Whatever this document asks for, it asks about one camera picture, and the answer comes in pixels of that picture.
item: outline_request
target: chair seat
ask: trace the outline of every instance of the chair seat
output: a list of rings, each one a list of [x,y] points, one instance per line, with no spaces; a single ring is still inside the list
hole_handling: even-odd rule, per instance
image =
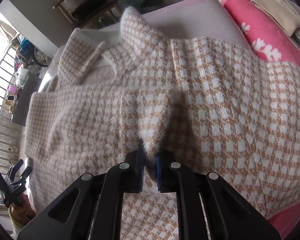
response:
[[[83,25],[85,22],[87,22],[91,17],[95,16],[99,12],[101,12],[103,9],[109,7],[110,5],[116,3],[118,0],[107,0],[104,4],[100,5],[97,7],[94,11],[91,13],[87,14],[83,19],[79,20],[76,24],[76,27],[79,27]]]

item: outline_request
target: chair leg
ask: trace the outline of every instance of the chair leg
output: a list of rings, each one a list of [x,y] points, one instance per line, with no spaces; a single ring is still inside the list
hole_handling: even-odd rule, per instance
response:
[[[120,8],[120,6],[119,6],[119,4],[117,2],[114,4],[114,7],[116,8],[116,10],[119,13],[119,15],[122,16],[121,8]]]
[[[115,19],[115,16],[113,14],[113,12],[110,10],[108,10],[108,13],[110,13],[111,18],[114,20],[115,23],[117,23],[117,20]]]

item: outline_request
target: sweater sleeve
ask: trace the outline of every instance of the sweater sleeve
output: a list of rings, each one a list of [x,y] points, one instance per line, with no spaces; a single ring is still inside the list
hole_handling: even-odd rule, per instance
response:
[[[11,222],[12,222],[12,225],[13,225],[13,234],[11,235],[11,237],[14,240],[17,240],[18,234],[19,234],[20,230],[24,227],[24,225],[22,225],[19,221],[17,221],[13,217],[12,212],[11,212],[11,206],[9,207],[9,216],[10,216],[10,219],[11,219]]]

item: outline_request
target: white leaf print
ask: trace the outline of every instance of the white leaf print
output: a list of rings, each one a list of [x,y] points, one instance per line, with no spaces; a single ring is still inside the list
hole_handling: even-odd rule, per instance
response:
[[[241,24],[241,31],[244,34],[248,34],[248,30],[250,30],[250,25],[246,25],[246,23],[242,23]]]
[[[263,52],[266,55],[268,62],[279,61],[279,59],[281,59],[281,53],[278,49],[272,49],[272,45],[266,45],[260,38],[257,38],[257,41],[253,41],[251,47],[256,51]]]

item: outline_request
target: fuzzy knit fabric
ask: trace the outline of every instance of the fuzzy knit fabric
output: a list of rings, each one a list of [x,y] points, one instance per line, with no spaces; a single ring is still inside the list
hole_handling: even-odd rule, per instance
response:
[[[85,172],[138,148],[143,192],[125,194],[121,239],[178,239],[175,194],[150,178],[158,148],[193,171],[219,173],[263,216],[300,201],[300,70],[209,38],[175,40],[127,8],[110,48],[80,30],[57,76],[31,98],[25,152],[37,212]],[[106,62],[91,68],[96,60]]]

